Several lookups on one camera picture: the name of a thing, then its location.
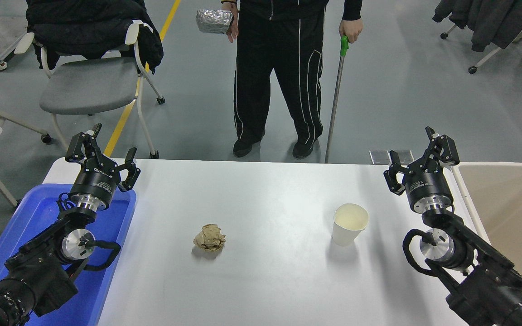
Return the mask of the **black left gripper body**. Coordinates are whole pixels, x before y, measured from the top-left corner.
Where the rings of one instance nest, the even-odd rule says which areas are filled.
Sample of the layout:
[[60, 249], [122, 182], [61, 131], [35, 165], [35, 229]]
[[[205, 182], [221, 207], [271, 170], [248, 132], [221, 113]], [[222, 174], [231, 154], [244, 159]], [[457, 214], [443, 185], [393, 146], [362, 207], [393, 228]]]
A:
[[87, 159], [71, 188], [71, 201], [83, 202], [85, 196], [96, 198], [103, 206], [108, 206], [120, 183], [120, 172], [116, 171], [117, 163], [107, 160], [98, 163], [95, 159]]

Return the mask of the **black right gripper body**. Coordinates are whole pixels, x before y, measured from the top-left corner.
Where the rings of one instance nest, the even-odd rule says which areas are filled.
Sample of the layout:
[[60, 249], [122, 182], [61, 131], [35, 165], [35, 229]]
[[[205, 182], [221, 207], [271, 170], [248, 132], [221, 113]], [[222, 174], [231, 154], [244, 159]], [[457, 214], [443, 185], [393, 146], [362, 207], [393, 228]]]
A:
[[409, 169], [404, 175], [404, 186], [410, 208], [414, 212], [448, 208], [454, 201], [441, 168], [425, 171]]

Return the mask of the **person's left hand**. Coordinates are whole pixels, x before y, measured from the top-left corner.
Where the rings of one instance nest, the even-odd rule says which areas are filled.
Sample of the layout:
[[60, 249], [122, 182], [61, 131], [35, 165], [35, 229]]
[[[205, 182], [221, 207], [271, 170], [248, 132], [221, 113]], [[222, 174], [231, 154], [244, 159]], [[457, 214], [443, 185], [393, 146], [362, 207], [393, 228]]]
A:
[[364, 29], [364, 23], [362, 19], [357, 20], [344, 20], [340, 21], [339, 35], [340, 37], [346, 37], [348, 43], [355, 43], [360, 33]]

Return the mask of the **person's right hand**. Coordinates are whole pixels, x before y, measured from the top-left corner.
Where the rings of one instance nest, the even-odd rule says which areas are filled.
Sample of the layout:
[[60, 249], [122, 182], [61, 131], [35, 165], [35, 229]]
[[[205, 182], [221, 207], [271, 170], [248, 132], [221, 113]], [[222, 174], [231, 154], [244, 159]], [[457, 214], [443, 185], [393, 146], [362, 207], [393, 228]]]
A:
[[224, 10], [228, 10], [232, 13], [233, 21], [232, 21], [230, 28], [228, 29], [227, 37], [228, 37], [228, 40], [230, 43], [234, 43], [234, 41], [237, 40], [237, 37], [239, 35], [239, 30], [238, 30], [239, 10], [238, 10], [237, 0], [227, 0], [226, 2], [224, 2], [222, 4], [222, 8]]

